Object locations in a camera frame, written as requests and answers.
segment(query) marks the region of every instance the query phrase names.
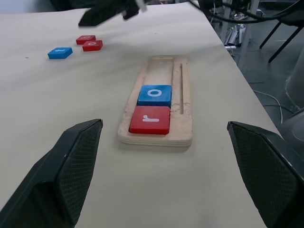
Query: wooden tray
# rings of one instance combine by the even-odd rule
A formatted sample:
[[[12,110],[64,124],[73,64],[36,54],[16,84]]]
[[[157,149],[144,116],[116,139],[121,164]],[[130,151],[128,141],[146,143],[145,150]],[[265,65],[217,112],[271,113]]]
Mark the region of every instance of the wooden tray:
[[[129,126],[142,85],[172,85],[170,131],[167,135],[133,134]],[[192,115],[187,60],[181,57],[159,56],[150,59],[141,70],[122,121],[118,138],[123,143],[189,146],[192,142]]]

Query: white letter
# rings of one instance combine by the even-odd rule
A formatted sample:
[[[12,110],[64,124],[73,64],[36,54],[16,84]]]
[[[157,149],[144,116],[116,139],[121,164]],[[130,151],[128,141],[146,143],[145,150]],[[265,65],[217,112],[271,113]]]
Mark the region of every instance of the white letter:
[[[159,89],[150,89],[148,91],[148,96],[160,96],[160,95],[162,95],[162,92]]]
[[[144,121],[144,122],[159,122],[160,120],[159,119],[149,119],[147,115],[144,115],[142,121]]]

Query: blue tile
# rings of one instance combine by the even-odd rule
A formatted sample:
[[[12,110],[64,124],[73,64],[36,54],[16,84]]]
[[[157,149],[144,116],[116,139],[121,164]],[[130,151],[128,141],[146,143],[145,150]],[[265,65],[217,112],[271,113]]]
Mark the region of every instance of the blue tile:
[[[57,47],[51,52],[49,52],[47,55],[50,59],[64,59],[67,58],[69,55],[73,53],[71,47]]]
[[[171,85],[144,85],[139,93],[137,104],[171,107],[171,93]]]

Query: red tile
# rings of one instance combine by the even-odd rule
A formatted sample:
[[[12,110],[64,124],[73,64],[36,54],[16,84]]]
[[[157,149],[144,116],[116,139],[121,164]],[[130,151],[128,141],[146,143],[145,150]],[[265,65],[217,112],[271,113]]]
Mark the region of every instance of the red tile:
[[[129,132],[137,134],[168,134],[170,108],[166,106],[137,106]]]
[[[76,43],[79,44],[84,44],[87,41],[92,41],[92,40],[96,40],[96,37],[94,35],[85,35],[85,36],[80,36],[77,40]]]
[[[82,49],[84,51],[99,51],[103,47],[102,40],[87,41]]]

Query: table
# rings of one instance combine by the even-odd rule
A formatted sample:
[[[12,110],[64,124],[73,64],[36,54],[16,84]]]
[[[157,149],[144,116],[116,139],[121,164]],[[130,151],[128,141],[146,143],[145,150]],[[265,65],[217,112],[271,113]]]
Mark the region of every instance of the table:
[[[102,118],[95,171],[77,228],[264,228],[242,181],[228,121],[278,132],[203,14],[188,4],[148,6],[123,22],[79,29],[83,10],[0,15],[0,208],[61,133]],[[75,39],[96,35],[100,52]],[[72,47],[65,60],[48,60]],[[121,144],[117,129],[141,64],[188,59],[189,148]]]

